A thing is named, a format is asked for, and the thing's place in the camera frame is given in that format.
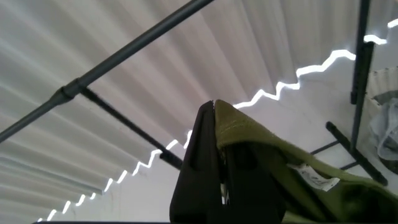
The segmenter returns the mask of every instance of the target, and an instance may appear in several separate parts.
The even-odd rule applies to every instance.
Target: white wall
[[[387,45],[376,48],[373,70],[398,65],[398,29],[392,30],[390,35]],[[324,73],[300,77],[301,89],[283,90],[280,101],[262,98],[242,111],[281,138],[313,151],[334,141],[325,129],[327,121],[334,122],[349,136],[354,116],[354,106],[349,104],[352,73],[353,62],[338,59]],[[172,150],[180,156],[183,154],[181,145]],[[318,157],[336,167],[352,161],[341,146]],[[379,163],[377,168],[390,178],[389,188],[398,194],[398,178]],[[360,167],[350,171],[366,176]],[[53,220],[167,221],[177,177],[174,168],[156,159],[151,169],[142,169],[135,177],[126,177],[121,184],[114,183],[102,197],[87,198],[79,207],[71,205],[66,214],[58,212]]]

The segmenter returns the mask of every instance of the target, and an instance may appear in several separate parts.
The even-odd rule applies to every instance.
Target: white corrugated panel
[[[1,1],[0,129],[186,2]],[[90,88],[164,145],[184,144],[208,100],[277,100],[284,83],[298,88],[298,76],[321,72],[337,57],[353,60],[358,6],[216,0]],[[396,2],[373,1],[367,40],[384,44],[397,17]],[[348,51],[331,55],[337,49]],[[109,178],[133,173],[152,150],[78,96],[0,145],[0,222],[45,220],[66,201],[102,194]]]

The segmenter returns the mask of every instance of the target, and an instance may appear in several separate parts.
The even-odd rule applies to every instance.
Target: plastic bag
[[[381,111],[370,124],[372,142],[380,158],[398,161],[398,99],[393,98],[381,106]]]

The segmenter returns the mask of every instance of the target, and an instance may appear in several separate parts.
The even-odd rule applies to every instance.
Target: white label
[[[326,179],[324,177],[322,177],[321,175],[319,175],[314,169],[312,169],[312,167],[304,164],[301,166],[293,166],[293,165],[289,165],[287,164],[290,168],[295,169],[298,174],[300,174],[300,176],[303,178],[304,181],[306,181],[306,183],[315,188],[315,189],[319,189],[319,190],[323,190],[323,191],[329,191],[330,189],[332,189],[335,185],[337,185],[337,183],[340,181],[339,178],[337,177],[333,177],[331,179]]]

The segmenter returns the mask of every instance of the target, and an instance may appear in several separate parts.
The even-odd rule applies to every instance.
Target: green towel
[[[239,143],[261,155],[286,201],[284,222],[398,222],[398,198],[377,182],[318,161],[224,101],[215,119],[221,154]]]

